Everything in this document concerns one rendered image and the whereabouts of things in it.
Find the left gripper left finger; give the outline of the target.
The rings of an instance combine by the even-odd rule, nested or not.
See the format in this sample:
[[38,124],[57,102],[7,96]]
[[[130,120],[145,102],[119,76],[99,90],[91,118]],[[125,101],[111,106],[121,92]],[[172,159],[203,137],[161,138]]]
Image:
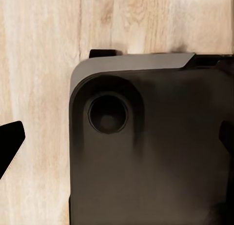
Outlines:
[[25,131],[22,121],[0,126],[0,179],[24,140]]

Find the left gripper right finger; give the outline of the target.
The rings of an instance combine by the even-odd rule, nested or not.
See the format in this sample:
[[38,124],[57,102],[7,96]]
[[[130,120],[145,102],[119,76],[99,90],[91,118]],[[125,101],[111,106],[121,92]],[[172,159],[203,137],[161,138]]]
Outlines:
[[234,122],[222,121],[218,137],[234,160]]

